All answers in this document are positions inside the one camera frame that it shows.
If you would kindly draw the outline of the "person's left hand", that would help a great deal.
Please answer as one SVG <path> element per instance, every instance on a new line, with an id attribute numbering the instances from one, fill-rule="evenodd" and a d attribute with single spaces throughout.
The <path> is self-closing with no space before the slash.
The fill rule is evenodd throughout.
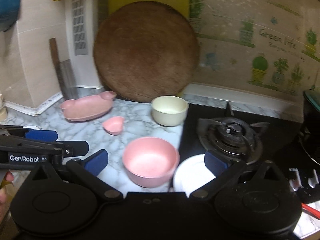
<path id="1" fill-rule="evenodd" d="M 0 198 L 1 198 L 1 208 L 0 208 L 0 218 L 1 221 L 4 219 L 7 214 L 10 206 L 9 195 L 7 193 L 7 189 L 3 186 L 4 184 L 12 183 L 14 181 L 14 176 L 10 171 L 7 171 L 6 174 L 1 179 L 1 190 L 0 190 Z"/>

